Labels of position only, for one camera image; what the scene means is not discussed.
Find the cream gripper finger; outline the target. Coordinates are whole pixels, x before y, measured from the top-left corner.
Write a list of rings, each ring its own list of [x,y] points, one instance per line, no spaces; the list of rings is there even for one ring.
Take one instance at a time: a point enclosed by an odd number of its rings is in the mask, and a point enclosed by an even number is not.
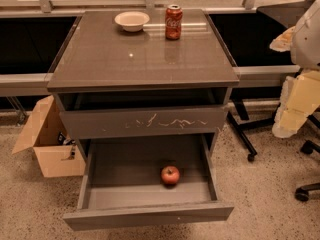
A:
[[[282,86],[273,135],[278,138],[293,136],[319,106],[319,70],[303,70],[297,77],[288,76]]]
[[[277,52],[289,51],[291,48],[294,30],[295,27],[290,27],[287,30],[285,30],[282,34],[280,34],[278,37],[272,40],[272,42],[269,45],[269,48]]]

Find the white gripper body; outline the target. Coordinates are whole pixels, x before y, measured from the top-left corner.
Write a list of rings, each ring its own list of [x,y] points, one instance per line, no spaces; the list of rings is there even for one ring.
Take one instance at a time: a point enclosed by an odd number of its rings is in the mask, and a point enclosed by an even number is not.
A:
[[[320,0],[314,1],[295,25],[291,60],[302,68],[320,69]]]

